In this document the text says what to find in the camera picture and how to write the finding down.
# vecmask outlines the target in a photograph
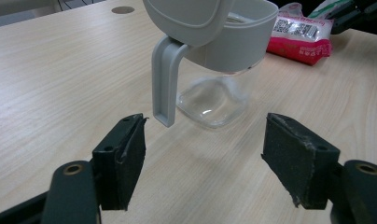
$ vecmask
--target cup handle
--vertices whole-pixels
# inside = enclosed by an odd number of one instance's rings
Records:
[[[177,74],[190,47],[168,35],[159,41],[152,55],[153,115],[166,127],[175,123]]]

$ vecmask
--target table surface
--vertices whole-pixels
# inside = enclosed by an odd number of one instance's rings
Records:
[[[115,7],[134,12],[116,14]],[[0,212],[49,188],[122,118],[146,124],[147,157],[128,212],[104,223],[329,223],[295,208],[260,157],[267,113],[298,120],[342,153],[377,164],[377,35],[349,30],[315,66],[266,54],[245,113],[207,130],[152,118],[151,53],[162,33],[142,1],[109,0],[0,27]]]

